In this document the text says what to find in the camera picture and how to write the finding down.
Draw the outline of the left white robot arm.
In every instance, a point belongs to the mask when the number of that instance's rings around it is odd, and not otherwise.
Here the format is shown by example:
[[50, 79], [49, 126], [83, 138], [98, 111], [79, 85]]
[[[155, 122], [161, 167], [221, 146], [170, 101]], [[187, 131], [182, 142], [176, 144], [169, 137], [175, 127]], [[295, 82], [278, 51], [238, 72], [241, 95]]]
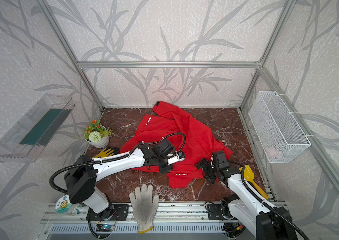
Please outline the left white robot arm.
[[82, 155], [75, 164], [64, 167], [49, 178], [50, 186], [65, 195], [73, 204], [84, 204], [96, 214], [111, 211], [111, 203], [96, 183], [100, 180], [134, 168], [158, 167], [160, 173], [169, 173], [173, 164], [184, 160], [182, 151], [186, 136], [173, 133], [161, 140], [139, 142], [129, 152], [104, 158]]

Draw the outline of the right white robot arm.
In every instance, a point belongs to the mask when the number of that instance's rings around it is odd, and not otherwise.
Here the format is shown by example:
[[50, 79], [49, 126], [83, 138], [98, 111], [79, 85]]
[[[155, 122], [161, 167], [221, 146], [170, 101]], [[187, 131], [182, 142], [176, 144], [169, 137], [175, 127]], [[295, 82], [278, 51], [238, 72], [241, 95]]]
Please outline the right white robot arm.
[[309, 237], [292, 222], [289, 211], [269, 202], [244, 177], [244, 171], [230, 166], [224, 152], [212, 153], [211, 160], [200, 160], [195, 167], [210, 182], [223, 182], [234, 194], [223, 204], [223, 214], [237, 219], [257, 240], [304, 240]]

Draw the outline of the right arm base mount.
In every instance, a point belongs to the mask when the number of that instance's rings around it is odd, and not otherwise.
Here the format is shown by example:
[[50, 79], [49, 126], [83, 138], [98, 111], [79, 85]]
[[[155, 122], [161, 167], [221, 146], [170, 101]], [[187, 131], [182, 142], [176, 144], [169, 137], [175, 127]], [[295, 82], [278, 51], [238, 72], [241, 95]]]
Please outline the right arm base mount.
[[239, 197], [236, 194], [233, 194], [228, 197], [224, 197], [220, 203], [206, 202], [204, 203], [204, 208], [208, 213], [209, 220], [237, 220], [233, 217], [229, 211], [228, 204], [234, 200], [239, 200]]

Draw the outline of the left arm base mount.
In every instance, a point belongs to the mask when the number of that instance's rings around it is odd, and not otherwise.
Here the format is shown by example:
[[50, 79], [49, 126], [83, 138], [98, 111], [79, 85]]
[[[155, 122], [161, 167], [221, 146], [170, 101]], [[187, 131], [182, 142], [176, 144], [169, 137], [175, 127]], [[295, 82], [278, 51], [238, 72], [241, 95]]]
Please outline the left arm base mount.
[[108, 208], [99, 214], [95, 213], [91, 208], [88, 209], [86, 216], [87, 221], [125, 221], [128, 215], [128, 204], [110, 204]]

